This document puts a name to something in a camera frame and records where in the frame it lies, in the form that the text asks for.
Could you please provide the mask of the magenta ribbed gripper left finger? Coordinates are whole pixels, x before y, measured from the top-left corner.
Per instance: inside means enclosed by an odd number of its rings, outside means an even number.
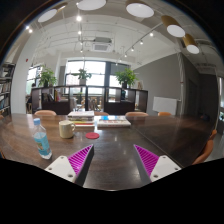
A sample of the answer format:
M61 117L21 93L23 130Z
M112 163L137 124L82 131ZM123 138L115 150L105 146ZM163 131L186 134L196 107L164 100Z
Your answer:
M91 144L68 157L59 156L46 168L46 171L78 186L83 186L93 156L94 145Z

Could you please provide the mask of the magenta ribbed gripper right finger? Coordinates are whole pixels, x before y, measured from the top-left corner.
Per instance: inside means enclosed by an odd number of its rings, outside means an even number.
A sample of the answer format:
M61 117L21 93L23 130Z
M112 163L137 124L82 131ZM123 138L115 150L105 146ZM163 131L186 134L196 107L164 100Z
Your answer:
M134 155L143 183L151 183L180 170L168 156L157 156L147 149L135 145Z

